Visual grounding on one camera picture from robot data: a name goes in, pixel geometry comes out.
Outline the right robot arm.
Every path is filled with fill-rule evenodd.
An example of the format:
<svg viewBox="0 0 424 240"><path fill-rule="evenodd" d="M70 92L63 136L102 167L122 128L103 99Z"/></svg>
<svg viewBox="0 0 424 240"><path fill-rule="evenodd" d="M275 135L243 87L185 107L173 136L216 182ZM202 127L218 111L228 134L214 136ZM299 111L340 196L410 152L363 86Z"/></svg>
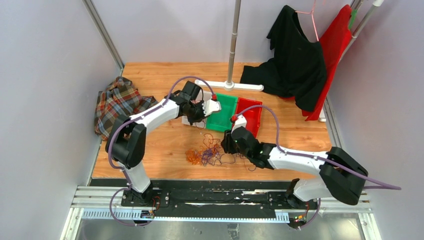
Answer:
<svg viewBox="0 0 424 240"><path fill-rule="evenodd" d="M357 205L368 171L340 147L329 151L303 151L260 142L241 126L226 130L221 142L225 153L240 154L260 169L285 169L313 175L295 178L286 191L286 203L294 209L305 202L333 197L347 205Z"/></svg>

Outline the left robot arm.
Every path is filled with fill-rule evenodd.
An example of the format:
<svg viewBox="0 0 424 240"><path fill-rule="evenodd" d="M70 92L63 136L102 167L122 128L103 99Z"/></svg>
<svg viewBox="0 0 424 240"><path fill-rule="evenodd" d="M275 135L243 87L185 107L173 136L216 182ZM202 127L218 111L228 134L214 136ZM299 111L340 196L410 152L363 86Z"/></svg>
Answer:
<svg viewBox="0 0 424 240"><path fill-rule="evenodd" d="M171 89L153 107L131 116L121 114L114 121L105 147L108 162L123 172L127 181L123 191L130 193L140 206L149 206L154 198L151 180L142 163L148 134L180 117L187 117L191 124L206 119L209 116L206 102L203 99L194 102L203 93L201 86L188 81L181 90Z"/></svg>

